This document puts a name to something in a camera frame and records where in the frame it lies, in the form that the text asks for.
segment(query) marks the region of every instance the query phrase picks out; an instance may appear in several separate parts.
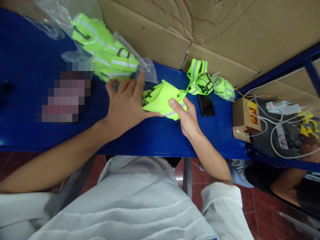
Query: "clear plastic packaging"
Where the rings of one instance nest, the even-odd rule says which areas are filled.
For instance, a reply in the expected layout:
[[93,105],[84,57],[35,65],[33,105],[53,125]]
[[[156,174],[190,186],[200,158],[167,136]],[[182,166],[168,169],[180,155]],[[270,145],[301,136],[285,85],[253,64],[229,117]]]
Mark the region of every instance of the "clear plastic packaging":
[[55,21],[39,9],[35,3],[23,3],[18,5],[17,12],[36,28],[43,31],[48,37],[55,40],[61,40],[66,37],[65,33]]
[[211,76],[211,82],[213,83],[214,94],[223,98],[224,100],[234,102],[236,95],[234,88],[226,79],[219,77],[218,73]]
[[91,62],[95,75],[108,82],[135,78],[141,69],[146,81],[158,83],[154,65],[141,58],[118,32],[113,35],[102,20],[98,1],[40,0],[38,6],[73,39],[77,51],[61,55],[66,62]]

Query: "black phone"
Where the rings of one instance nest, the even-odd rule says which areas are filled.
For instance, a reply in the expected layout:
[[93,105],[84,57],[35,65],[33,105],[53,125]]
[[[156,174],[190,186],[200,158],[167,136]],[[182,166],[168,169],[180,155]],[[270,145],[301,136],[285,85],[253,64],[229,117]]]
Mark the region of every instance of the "black phone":
[[198,94],[200,107],[201,107],[201,113],[204,117],[213,117],[216,115],[212,103],[212,98],[209,95],[201,95]]

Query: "blue table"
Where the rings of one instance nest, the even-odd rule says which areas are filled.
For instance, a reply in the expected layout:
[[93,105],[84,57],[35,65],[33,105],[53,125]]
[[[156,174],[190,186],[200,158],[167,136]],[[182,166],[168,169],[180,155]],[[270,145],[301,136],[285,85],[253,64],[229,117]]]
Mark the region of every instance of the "blue table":
[[[109,98],[104,83],[95,79],[91,105],[78,123],[35,122],[41,113],[48,88],[59,79],[66,64],[60,55],[75,50],[70,38],[53,40],[20,15],[0,9],[1,78],[13,84],[0,107],[0,150],[43,152],[77,135],[107,115]],[[155,63],[159,81],[165,79],[186,89],[186,74]],[[201,116],[197,96],[187,97],[195,104],[200,128],[224,158],[247,159],[245,144],[232,136],[232,104],[212,94],[216,116]],[[149,118],[120,138],[102,147],[99,154],[196,157],[183,136],[180,122],[167,118]]]

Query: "pixelated area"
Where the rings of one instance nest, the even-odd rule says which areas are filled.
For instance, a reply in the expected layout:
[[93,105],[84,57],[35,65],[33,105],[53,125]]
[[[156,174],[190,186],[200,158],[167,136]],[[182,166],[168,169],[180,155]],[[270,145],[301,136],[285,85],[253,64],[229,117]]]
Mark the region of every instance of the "pixelated area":
[[54,80],[43,99],[41,114],[37,122],[72,123],[78,122],[84,114],[85,105],[90,104],[91,79],[94,71],[90,63],[67,63],[67,71],[60,72],[60,79]]

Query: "hand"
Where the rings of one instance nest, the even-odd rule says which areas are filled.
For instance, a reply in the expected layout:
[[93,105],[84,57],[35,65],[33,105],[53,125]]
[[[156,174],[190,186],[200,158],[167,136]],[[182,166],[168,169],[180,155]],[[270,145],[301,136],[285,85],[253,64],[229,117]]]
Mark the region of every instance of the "hand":
[[[313,152],[320,147],[320,141],[311,133],[309,133],[309,137],[301,135],[301,139],[302,145],[300,146],[300,153],[302,155]],[[320,163],[320,150],[309,156],[303,157],[302,160],[307,162]]]
[[181,120],[181,130],[183,135],[185,135],[189,140],[202,134],[197,120],[196,108],[192,102],[185,97],[183,99],[187,106],[187,111],[174,99],[169,100],[170,107],[179,115]]
[[146,112],[142,109],[144,79],[145,73],[141,71],[137,81],[127,79],[120,82],[118,92],[113,87],[117,79],[111,79],[106,84],[110,104],[108,115],[102,121],[112,127],[113,139],[120,137],[146,118],[163,117],[158,112]]

